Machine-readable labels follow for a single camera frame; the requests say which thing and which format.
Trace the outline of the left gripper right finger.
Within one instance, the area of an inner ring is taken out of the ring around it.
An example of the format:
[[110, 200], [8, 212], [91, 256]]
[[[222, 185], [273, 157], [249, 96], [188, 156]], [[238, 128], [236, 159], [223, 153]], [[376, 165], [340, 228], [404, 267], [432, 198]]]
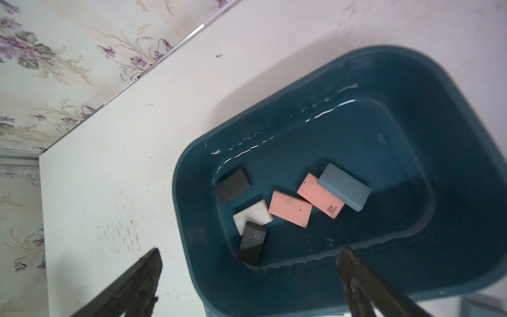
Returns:
[[379, 310], [383, 316], [429, 315], [352, 249], [342, 249], [337, 256], [336, 266], [352, 316], [376, 316], [375, 310]]

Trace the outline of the black eraser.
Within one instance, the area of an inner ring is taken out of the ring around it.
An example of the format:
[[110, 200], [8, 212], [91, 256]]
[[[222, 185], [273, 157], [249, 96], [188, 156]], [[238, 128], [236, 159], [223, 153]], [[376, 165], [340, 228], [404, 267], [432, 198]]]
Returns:
[[217, 194], [220, 200], [227, 203], [252, 187], [249, 176], [246, 171], [241, 168], [224, 178], [216, 186]]
[[247, 221], [240, 243], [239, 259], [248, 265], [257, 266], [267, 236], [267, 228], [263, 225]]

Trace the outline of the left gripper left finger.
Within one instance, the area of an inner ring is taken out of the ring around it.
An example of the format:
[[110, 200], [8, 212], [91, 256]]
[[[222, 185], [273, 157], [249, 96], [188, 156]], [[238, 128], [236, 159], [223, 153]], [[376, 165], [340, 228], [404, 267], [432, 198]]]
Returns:
[[152, 248], [74, 316], [151, 316], [162, 272], [158, 248]]

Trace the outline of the pink eraser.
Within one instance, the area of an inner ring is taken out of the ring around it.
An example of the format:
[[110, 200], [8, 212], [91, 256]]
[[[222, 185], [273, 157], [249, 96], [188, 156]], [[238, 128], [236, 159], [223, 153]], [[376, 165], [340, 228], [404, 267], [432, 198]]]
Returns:
[[313, 205], [275, 190], [269, 204], [269, 213], [295, 224], [307, 228]]
[[320, 186], [318, 178], [311, 173], [307, 174], [297, 194], [332, 219], [337, 218], [345, 205], [342, 200]]

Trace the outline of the white eraser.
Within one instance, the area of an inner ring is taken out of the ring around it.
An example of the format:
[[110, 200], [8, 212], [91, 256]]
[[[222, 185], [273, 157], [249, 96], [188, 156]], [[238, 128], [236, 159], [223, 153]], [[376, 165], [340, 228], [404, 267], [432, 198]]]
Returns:
[[261, 199], [260, 201], [233, 215], [233, 219], [239, 235], [242, 236], [248, 221], [257, 225], [266, 225], [273, 221], [273, 215], [269, 212], [267, 202], [264, 199]]

